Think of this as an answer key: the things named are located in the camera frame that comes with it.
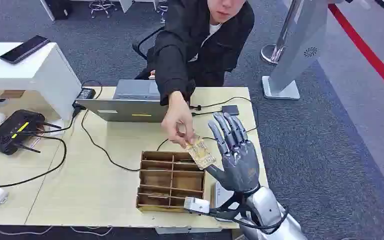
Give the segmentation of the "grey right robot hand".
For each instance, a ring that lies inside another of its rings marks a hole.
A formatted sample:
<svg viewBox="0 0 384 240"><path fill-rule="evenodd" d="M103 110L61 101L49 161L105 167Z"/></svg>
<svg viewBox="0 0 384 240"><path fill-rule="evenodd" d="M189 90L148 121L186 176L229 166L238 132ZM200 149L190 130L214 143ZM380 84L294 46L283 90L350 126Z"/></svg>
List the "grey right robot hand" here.
<svg viewBox="0 0 384 240"><path fill-rule="evenodd" d="M254 144L234 115L215 112L208 126L221 155L223 169L214 164L205 170L228 191L249 193L260 187L260 165Z"/></svg>

